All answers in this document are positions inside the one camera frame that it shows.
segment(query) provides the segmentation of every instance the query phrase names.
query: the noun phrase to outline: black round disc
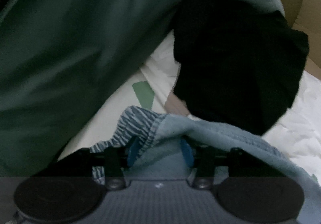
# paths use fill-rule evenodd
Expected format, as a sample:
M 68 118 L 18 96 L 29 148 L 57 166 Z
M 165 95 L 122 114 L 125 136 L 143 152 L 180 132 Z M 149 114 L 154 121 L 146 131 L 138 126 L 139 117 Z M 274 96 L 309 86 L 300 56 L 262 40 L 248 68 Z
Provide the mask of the black round disc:
M 31 177 L 18 186 L 14 202 L 31 222 L 68 223 L 89 214 L 101 197 L 91 177 Z
M 297 218 L 304 194 L 287 177 L 229 177 L 219 185 L 217 199 L 237 218 L 276 223 Z

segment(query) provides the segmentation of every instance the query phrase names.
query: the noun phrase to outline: light blue garment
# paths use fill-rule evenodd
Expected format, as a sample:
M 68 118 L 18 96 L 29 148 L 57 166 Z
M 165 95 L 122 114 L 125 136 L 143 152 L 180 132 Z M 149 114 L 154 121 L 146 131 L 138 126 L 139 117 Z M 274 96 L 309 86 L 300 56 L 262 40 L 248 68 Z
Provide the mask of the light blue garment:
M 225 151 L 239 147 L 291 177 L 301 185 L 305 195 L 298 221 L 302 224 L 321 223 L 321 187 L 318 183 L 262 138 L 232 125 L 160 115 L 131 106 L 121 115 L 113 138 L 90 149 L 100 152 L 111 145 L 122 146 L 136 136 L 140 147 L 136 147 L 137 152 L 132 155 L 136 159 L 134 165 L 124 173 L 127 180 L 188 178 L 192 169 L 187 166 L 181 150 L 180 140 L 184 135 Z M 94 168 L 93 175 L 103 182 L 103 168 Z

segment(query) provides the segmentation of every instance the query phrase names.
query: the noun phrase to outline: black garment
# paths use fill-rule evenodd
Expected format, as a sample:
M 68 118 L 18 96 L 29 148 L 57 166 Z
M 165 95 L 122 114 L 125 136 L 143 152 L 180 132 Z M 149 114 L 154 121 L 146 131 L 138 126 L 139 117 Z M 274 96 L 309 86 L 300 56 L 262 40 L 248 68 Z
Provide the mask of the black garment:
M 183 0 L 174 20 L 174 93 L 204 120 L 264 134 L 291 107 L 308 37 L 278 11 L 232 0 Z

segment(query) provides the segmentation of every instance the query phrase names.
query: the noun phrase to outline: green printed shape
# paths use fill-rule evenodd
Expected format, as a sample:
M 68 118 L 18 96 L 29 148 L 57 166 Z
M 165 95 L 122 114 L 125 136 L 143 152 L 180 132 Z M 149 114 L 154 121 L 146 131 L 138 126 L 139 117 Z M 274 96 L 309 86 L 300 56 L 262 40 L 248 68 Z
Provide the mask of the green printed shape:
M 155 93 L 147 81 L 140 81 L 132 85 L 142 108 L 150 109 L 153 106 Z
M 312 179 L 314 179 L 316 182 L 318 182 L 318 178 L 317 178 L 317 176 L 315 176 L 314 174 L 312 174 Z

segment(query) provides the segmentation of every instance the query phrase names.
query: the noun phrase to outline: black fabric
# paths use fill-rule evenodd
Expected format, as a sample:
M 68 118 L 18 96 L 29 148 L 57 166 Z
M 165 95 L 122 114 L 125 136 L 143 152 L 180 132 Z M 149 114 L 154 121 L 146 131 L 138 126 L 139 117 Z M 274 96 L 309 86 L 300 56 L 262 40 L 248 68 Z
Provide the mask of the black fabric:
M 264 134 L 292 106 L 308 37 L 280 12 L 232 0 L 183 0 L 175 17 L 174 93 L 204 120 Z

